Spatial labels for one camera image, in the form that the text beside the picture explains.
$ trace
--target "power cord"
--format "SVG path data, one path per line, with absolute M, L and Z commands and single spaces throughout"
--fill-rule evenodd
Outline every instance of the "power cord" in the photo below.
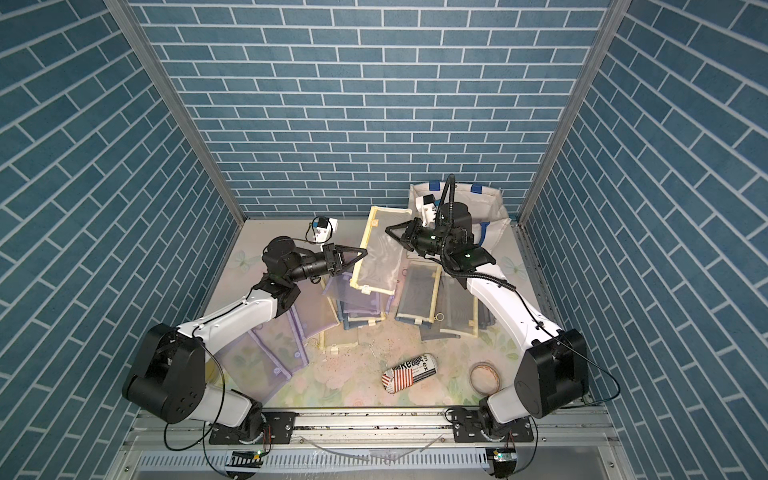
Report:
M 516 475 L 516 474 L 522 472 L 523 470 L 525 470 L 526 468 L 530 467 L 531 463 L 533 463 L 533 459 L 536 458 L 536 451 L 538 450 L 538 425 L 536 423 L 536 419 L 533 418 L 533 415 L 531 416 L 531 421 L 533 422 L 533 426 L 536 428 L 536 441 L 533 444 L 533 454 L 531 455 L 531 459 L 528 460 L 528 463 L 525 464 L 525 467 L 520 468 L 515 473 L 512 473 L 511 475 L 509 475 L 509 477 L 511 477 L 513 475 Z M 512 445 L 513 446 L 515 445 L 515 439 L 512 439 Z

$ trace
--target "brick wall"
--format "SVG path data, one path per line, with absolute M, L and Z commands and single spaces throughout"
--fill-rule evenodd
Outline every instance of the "brick wall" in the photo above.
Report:
M 766 66 L 765 2 L 634 0 L 531 217 L 638 478 L 768 478 Z
M 234 224 L 101 0 L 0 2 L 0 185 L 0 476 L 103 475 Z
M 131 4 L 247 214 L 309 217 L 451 172 L 517 212 L 608 2 Z

